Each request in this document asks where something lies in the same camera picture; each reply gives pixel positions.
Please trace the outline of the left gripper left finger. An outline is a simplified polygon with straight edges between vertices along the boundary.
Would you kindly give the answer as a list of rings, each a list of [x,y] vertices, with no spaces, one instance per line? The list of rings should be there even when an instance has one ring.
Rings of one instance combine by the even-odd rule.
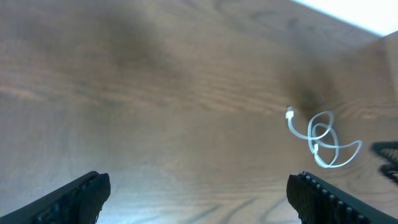
[[[1,217],[1,223],[96,223],[110,193],[109,174],[91,171],[42,198]]]

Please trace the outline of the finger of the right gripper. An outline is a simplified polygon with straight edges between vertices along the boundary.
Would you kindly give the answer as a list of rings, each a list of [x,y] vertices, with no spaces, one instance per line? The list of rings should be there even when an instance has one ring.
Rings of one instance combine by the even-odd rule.
[[[372,143],[370,150],[387,161],[379,171],[389,180],[397,183],[397,141]]]

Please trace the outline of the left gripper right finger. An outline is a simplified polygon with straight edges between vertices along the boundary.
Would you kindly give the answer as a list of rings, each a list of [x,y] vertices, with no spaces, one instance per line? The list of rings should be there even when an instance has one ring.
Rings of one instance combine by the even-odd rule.
[[[305,224],[397,224],[397,219],[309,173],[290,175],[287,199]]]

